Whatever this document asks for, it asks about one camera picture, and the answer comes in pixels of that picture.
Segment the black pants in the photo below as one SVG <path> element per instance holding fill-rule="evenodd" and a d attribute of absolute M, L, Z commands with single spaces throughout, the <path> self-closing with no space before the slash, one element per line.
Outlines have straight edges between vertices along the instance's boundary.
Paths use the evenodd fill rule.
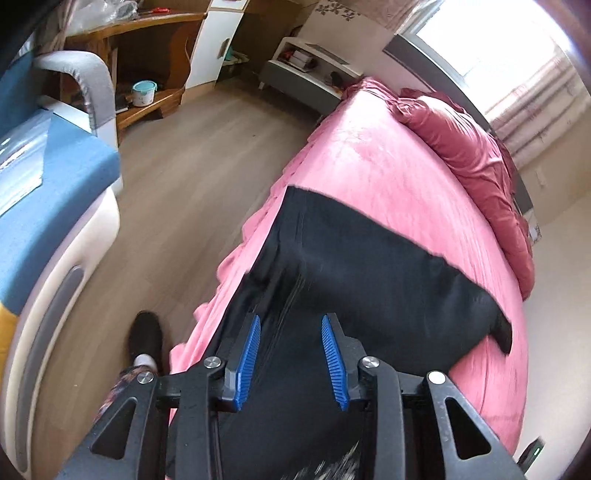
<path fill-rule="evenodd" d="M 335 402 L 322 318 L 365 349 L 362 399 Z M 479 342 L 512 347 L 483 288 L 443 258 L 324 195 L 288 188 L 208 350 L 228 360 L 262 325 L 249 398 L 224 408 L 224 369 L 193 367 L 173 419 L 173 479 L 518 479 L 451 368 Z"/>

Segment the black slipper foot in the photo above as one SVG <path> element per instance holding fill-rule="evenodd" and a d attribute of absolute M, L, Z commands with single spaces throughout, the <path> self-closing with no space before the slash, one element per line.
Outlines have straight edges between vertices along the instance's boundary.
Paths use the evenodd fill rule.
<path fill-rule="evenodd" d="M 133 367 L 148 367 L 157 375 L 163 374 L 163 333 L 158 316 L 151 311 L 140 311 L 127 337 L 129 359 Z"/>

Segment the pink bed sheet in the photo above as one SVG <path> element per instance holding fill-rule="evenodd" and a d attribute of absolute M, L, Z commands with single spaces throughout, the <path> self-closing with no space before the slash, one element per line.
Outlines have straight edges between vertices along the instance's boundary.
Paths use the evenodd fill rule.
<path fill-rule="evenodd" d="M 451 377 L 509 451 L 521 435 L 528 352 L 524 299 L 486 218 L 457 177 L 417 134 L 394 118 L 394 93 L 374 78 L 311 133 L 283 169 L 263 206 L 242 225 L 242 241 L 217 268 L 214 296 L 195 310 L 188 339 L 170 352 L 174 372 L 198 361 L 211 343 L 238 283 L 259 255 L 288 186 L 325 194 L 445 258 L 498 302 L 514 333 L 509 355 L 489 340 L 452 369 Z"/>

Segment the dark pink duvet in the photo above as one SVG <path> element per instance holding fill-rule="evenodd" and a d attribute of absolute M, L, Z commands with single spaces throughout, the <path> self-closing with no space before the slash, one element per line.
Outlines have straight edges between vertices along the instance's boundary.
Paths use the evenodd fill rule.
<path fill-rule="evenodd" d="M 528 298 L 535 267 L 528 225 L 514 202 L 516 173 L 507 149 L 459 104 L 440 92 L 403 89 L 391 112 L 448 166 L 489 222 Z"/>

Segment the white grey bedside shelf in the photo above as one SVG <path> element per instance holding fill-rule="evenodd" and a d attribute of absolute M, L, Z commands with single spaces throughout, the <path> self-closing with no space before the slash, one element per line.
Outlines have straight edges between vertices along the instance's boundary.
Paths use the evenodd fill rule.
<path fill-rule="evenodd" d="M 283 37 L 259 73 L 259 89 L 273 88 L 328 116 L 341 103 L 346 88 L 362 78 L 362 71 L 321 45 Z"/>

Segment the white teal lidded pot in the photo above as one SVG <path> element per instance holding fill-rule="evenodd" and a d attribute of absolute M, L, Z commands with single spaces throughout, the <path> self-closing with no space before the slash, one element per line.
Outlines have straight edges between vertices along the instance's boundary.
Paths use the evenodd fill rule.
<path fill-rule="evenodd" d="M 154 102 L 157 84 L 151 80 L 136 82 L 131 88 L 134 107 L 146 107 Z"/>

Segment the wooden corner desk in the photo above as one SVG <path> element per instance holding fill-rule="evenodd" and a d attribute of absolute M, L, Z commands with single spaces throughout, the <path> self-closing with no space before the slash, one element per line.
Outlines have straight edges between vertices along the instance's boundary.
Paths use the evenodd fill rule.
<path fill-rule="evenodd" d="M 116 115 L 117 138 L 145 118 L 164 118 L 181 103 L 190 74 L 190 55 L 204 12 L 142 13 L 134 20 L 111 24 L 70 36 L 65 47 L 99 56 L 111 74 L 114 91 L 131 98 L 131 87 L 141 80 L 156 83 L 152 104 L 131 106 Z"/>

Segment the white drawer cabinet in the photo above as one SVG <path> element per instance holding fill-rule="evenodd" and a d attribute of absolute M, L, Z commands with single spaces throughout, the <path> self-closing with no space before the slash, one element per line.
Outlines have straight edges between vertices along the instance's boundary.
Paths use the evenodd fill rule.
<path fill-rule="evenodd" d="M 246 6 L 247 1 L 209 2 L 191 54 L 186 90 L 217 81 Z"/>

